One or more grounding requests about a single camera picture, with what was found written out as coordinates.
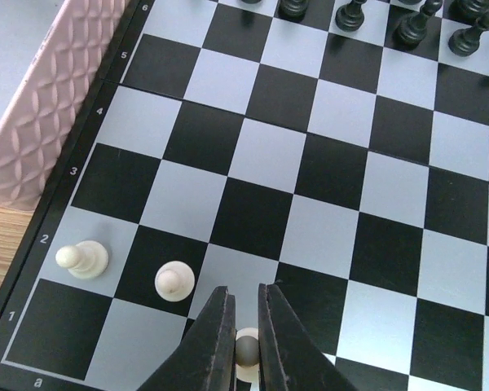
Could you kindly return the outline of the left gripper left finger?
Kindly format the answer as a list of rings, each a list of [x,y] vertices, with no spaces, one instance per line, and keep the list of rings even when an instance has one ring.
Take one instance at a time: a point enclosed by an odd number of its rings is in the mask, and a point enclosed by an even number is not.
[[[216,287],[176,350],[141,390],[236,389],[236,299]]]

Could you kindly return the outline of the white pawn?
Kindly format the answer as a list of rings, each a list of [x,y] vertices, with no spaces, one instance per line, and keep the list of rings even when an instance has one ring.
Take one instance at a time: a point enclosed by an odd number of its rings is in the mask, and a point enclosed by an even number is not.
[[[236,376],[247,383],[257,383],[259,377],[258,329],[246,327],[236,334]]]
[[[170,261],[157,271],[154,285],[162,299],[178,302],[192,293],[195,282],[194,272],[188,264],[182,261]]]
[[[94,279],[107,269],[108,251],[98,241],[85,240],[63,246],[56,252],[55,260],[78,279]]]

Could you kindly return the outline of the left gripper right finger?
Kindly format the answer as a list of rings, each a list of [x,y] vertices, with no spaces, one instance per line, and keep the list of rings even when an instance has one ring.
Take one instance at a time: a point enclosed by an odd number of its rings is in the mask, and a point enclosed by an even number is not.
[[[258,287],[261,390],[355,390],[310,338],[275,284]]]

